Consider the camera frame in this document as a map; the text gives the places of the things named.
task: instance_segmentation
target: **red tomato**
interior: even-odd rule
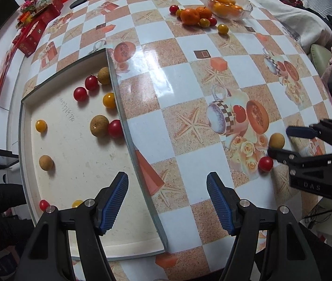
[[[271,157],[264,156],[258,162],[258,167],[264,172],[269,172],[272,169],[273,164],[273,159]]]
[[[210,26],[215,26],[216,25],[216,19],[214,17],[208,18],[210,21]]]
[[[86,92],[85,88],[83,88],[82,86],[79,86],[73,92],[73,98],[75,98],[76,101],[84,101],[88,98],[88,93]]]
[[[49,206],[50,206],[50,204],[48,203],[48,201],[46,201],[46,200],[41,200],[40,201],[40,209],[42,211],[45,211],[46,208],[49,207]]]
[[[177,6],[177,5],[171,5],[170,6],[170,8],[169,8],[169,10],[170,10],[170,13],[171,14],[176,14],[176,11],[179,9],[179,6]]]
[[[85,79],[85,87],[88,91],[93,91],[98,87],[97,77],[94,75],[90,75]]]
[[[122,130],[122,125],[120,124],[120,120],[116,119],[113,120],[111,123],[109,123],[107,131],[112,138],[122,137],[123,130]]]
[[[245,122],[246,120],[246,112],[245,109],[242,106],[234,105],[232,107],[234,113],[236,114],[236,121],[238,123]]]

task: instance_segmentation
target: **checkered tablecloth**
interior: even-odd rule
[[[110,48],[131,137],[164,183],[152,199],[168,253],[111,262],[117,280],[186,280],[225,265],[234,238],[222,229],[210,201],[206,176],[211,171],[240,198],[272,209],[285,204],[297,219],[318,202],[317,196],[289,187],[287,166],[275,164],[268,174],[258,172],[272,133],[286,135],[289,125],[332,118],[317,71],[254,0],[247,19],[217,18],[230,28],[227,37],[216,27],[184,27],[168,10],[174,4],[195,8],[202,1],[91,0],[51,22],[34,54],[25,93],[90,52]],[[124,62],[114,51],[123,42],[133,48]],[[223,106],[229,94],[236,105],[255,100],[264,107],[269,118],[264,134],[255,133],[246,120],[239,123],[247,135],[245,130],[235,138],[228,129],[216,132],[206,119],[207,107],[220,101]],[[238,112],[233,105],[226,105],[225,113],[234,126]],[[285,148],[291,145],[307,155],[332,150],[320,140],[286,139]],[[265,239],[266,233],[260,233],[258,248]],[[79,262],[75,271],[83,279]]]

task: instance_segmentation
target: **clear bowl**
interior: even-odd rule
[[[243,8],[242,10],[232,9],[230,5],[216,2],[216,0],[204,0],[204,5],[208,7],[214,15],[220,18],[229,20],[241,20],[248,18],[253,10],[251,2],[249,2],[249,0],[235,1],[236,5],[239,5]]]

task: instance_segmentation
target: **metal bolt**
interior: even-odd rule
[[[52,213],[52,212],[54,212],[54,210],[55,210],[55,206],[53,206],[53,205],[48,206],[46,208],[46,212],[49,213],[49,214]]]
[[[280,206],[280,207],[279,207],[279,211],[280,211],[281,213],[283,213],[283,214],[287,214],[287,213],[290,212],[290,210],[288,209],[287,206]]]
[[[239,204],[243,207],[248,207],[251,203],[246,199],[242,199],[240,200]]]
[[[94,205],[94,199],[89,199],[84,202],[84,205],[87,207],[92,207]]]

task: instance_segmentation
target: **white blanket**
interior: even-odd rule
[[[279,0],[256,0],[280,22],[294,29],[300,35],[300,44],[309,54],[313,43],[325,46],[332,40],[332,31],[318,16],[309,11],[286,5]]]

